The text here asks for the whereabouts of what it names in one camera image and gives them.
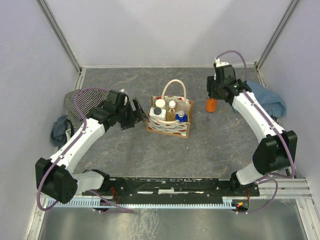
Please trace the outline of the orange pump bottle blue top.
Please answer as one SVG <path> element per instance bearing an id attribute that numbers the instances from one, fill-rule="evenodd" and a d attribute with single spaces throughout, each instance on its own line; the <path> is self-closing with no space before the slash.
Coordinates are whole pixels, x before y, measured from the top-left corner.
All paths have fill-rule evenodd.
<path id="1" fill-rule="evenodd" d="M 214 98 L 208 98 L 206 100 L 205 110 L 208 113 L 214 113 L 218 107 L 219 100 Z"/>

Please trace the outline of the clear amber liquid bottle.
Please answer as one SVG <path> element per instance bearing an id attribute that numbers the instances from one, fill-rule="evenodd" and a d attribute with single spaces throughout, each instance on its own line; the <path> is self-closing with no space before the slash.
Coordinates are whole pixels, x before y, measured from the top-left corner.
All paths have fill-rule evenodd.
<path id="1" fill-rule="evenodd" d="M 175 115 L 176 115 L 176 102 L 174 100 L 171 100 L 168 103 L 168 108 L 166 111 L 166 120 L 168 122 L 175 121 Z"/>

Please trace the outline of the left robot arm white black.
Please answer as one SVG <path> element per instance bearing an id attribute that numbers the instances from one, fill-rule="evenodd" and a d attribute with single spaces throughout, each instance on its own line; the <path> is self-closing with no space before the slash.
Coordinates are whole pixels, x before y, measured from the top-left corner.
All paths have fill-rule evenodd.
<path id="1" fill-rule="evenodd" d="M 77 164 L 110 127 L 119 124 L 122 130 L 126 130 L 147 119 L 137 98 L 129 99 L 124 92 L 110 90 L 105 100 L 89 110 L 82 126 L 58 152 L 49 159 L 40 158 L 36 162 L 36 199 L 46 194 L 56 202 L 66 204 L 76 194 L 108 189 L 108 174 L 97 169 L 75 174 Z"/>

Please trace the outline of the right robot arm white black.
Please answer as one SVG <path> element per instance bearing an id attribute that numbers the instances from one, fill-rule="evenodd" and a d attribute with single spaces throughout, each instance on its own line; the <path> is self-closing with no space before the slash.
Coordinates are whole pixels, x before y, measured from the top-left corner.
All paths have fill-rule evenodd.
<path id="1" fill-rule="evenodd" d="M 235 69 L 228 62 L 216 59 L 215 73 L 207 77 L 208 97 L 223 100 L 246 120 L 259 144 L 252 162 L 234 174 L 237 185 L 259 183 L 267 177 L 279 176 L 278 171 L 291 168 L 295 176 L 295 155 L 298 137 L 293 130 L 286 131 L 262 108 L 246 81 L 236 77 Z"/>

